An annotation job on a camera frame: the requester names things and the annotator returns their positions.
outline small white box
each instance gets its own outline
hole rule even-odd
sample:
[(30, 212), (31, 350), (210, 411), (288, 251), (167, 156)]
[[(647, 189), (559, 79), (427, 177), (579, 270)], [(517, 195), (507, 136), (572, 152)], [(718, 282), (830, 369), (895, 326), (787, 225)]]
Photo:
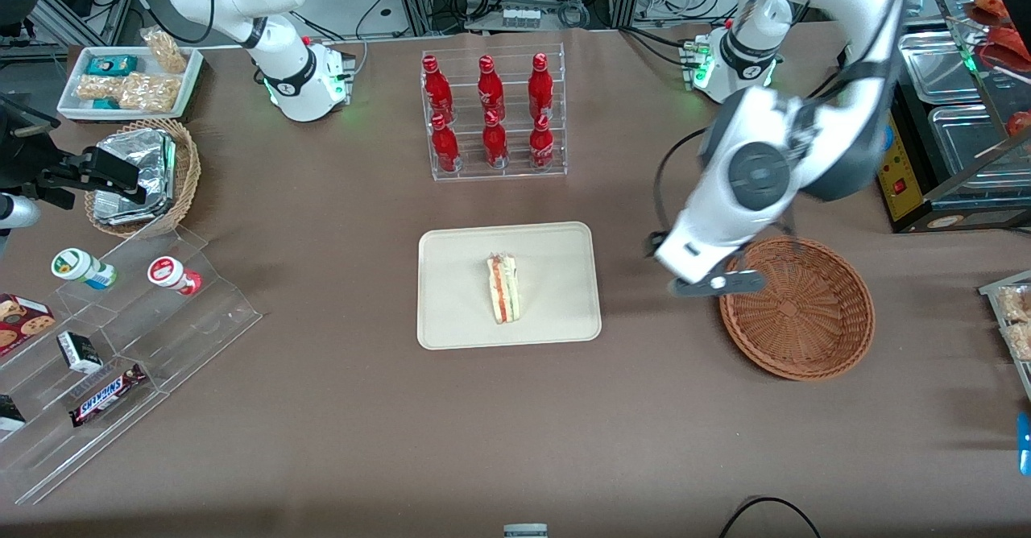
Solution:
[(90, 60), (93, 57), (109, 57), (109, 55), (134, 55), (136, 57), (136, 71), (148, 73), (148, 75), (173, 75), (166, 72), (158, 60), (151, 54), (149, 46), (88, 46), (78, 54), (75, 67), (71, 69), (71, 75), (65, 83), (64, 93), (61, 94), (61, 101), (58, 102), (58, 112), (68, 120), (80, 121), (136, 121), (136, 120), (173, 120), (182, 116), (186, 111), (187, 102), (193, 93), (200, 75), (200, 68), (204, 62), (204, 55), (200, 49), (194, 47), (180, 47), (182, 56), (187, 57), (187, 68), (182, 73), (182, 87), (178, 97), (175, 98), (175, 105), (172, 105), (170, 112), (148, 112), (139, 111), (135, 108), (93, 108), (93, 101), (80, 100), (75, 97), (75, 87), (78, 79), (85, 75)]

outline clear acrylic bottle rack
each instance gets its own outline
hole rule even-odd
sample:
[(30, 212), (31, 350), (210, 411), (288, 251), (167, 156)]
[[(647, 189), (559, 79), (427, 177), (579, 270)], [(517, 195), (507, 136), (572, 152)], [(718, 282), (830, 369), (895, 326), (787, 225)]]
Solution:
[[(184, 227), (140, 230), (100, 258), (119, 271), (113, 285), (63, 284), (44, 300), (58, 323), (0, 358), (0, 393), (26, 419), (18, 431), (0, 431), (0, 473), (15, 503), (46, 497), (261, 318), (211, 267), (206, 244)], [(185, 297), (151, 283), (147, 266), (159, 256), (198, 271), (200, 291)], [(57, 343), (66, 330), (89, 337), (103, 368), (91, 375), (68, 369)], [(68, 412), (134, 363), (147, 379), (73, 428)]]
[[(533, 55), (547, 55), (547, 71), (552, 73), (552, 134), (555, 138), (554, 160), (547, 170), (537, 170), (530, 164), (530, 73), (533, 72)], [(448, 179), (505, 178), (519, 175), (564, 175), (569, 168), (569, 148), (566, 145), (566, 57), (562, 42), (527, 46), (484, 46), (475, 49), (423, 51), (434, 55), (451, 83), (455, 99), (455, 122), (452, 130), (458, 138), (462, 168), (443, 171), (437, 166), (433, 152), (433, 111), (425, 90), (426, 73), (420, 75), (423, 93), (423, 112), (426, 120), (426, 141), (430, 149), (430, 170), (437, 181)], [(501, 123), (508, 135), (508, 166), (495, 170), (487, 163), (484, 149), (484, 109), (479, 103), (479, 57), (491, 55), (494, 66), (504, 86), (505, 120)]]

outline snickers bar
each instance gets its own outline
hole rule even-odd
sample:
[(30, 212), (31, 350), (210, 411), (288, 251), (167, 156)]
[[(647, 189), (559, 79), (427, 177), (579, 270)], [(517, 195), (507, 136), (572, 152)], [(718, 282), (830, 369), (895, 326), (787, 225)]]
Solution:
[(86, 403), (82, 403), (78, 409), (68, 412), (68, 415), (71, 416), (72, 427), (77, 428), (96, 417), (104, 409), (113, 405), (122, 396), (129, 393), (129, 390), (136, 386), (136, 384), (142, 383), (144, 380), (146, 380), (146, 375), (143, 374), (143, 369), (140, 369), (139, 365), (133, 365), (132, 369), (126, 370), (125, 373), (119, 375), (118, 379), (114, 379), (106, 388), (97, 392), (97, 395), (86, 400)]
[(68, 369), (89, 375), (104, 366), (97, 350), (93, 348), (93, 343), (85, 336), (66, 330), (58, 335), (58, 344), (61, 344), (61, 355), (64, 356)]
[(0, 430), (16, 432), (25, 426), (25, 417), (14, 407), (8, 395), (0, 395)]

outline brown wicker basket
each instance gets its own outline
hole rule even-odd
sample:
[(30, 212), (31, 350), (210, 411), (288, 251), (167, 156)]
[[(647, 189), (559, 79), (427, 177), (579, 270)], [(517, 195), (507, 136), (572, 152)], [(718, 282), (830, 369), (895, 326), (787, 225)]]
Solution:
[(774, 375), (799, 381), (836, 377), (873, 340), (873, 300), (859, 273), (818, 241), (779, 236), (745, 251), (766, 288), (720, 297), (731, 339)]
[[(164, 234), (178, 226), (178, 223), (182, 222), (187, 212), (190, 211), (194, 195), (197, 192), (197, 182), (200, 179), (200, 157), (197, 154), (197, 146), (194, 144), (193, 138), (190, 137), (190, 131), (175, 120), (134, 121), (134, 123), (122, 127), (118, 133), (124, 134), (127, 131), (145, 130), (145, 128), (168, 131), (168, 134), (172, 135), (172, 138), (175, 139), (175, 204), (160, 218), (149, 223), (151, 227), (147, 229), (148, 233)], [(90, 223), (97, 230), (113, 234), (113, 236), (129, 238), (132, 234), (136, 234), (140, 229), (148, 225), (148, 223), (133, 223), (132, 225), (114, 227), (104, 226), (93, 217), (93, 201), (95, 198), (96, 194), (89, 192), (86, 194), (86, 201), (82, 204), (86, 207), (86, 217), (90, 218)]]

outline cookie box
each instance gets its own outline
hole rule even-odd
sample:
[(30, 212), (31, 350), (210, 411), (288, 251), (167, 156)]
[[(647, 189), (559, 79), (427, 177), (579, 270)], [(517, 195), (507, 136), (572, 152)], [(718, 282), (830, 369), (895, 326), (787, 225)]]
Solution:
[(0, 293), (0, 357), (55, 323), (54, 313), (46, 304)]

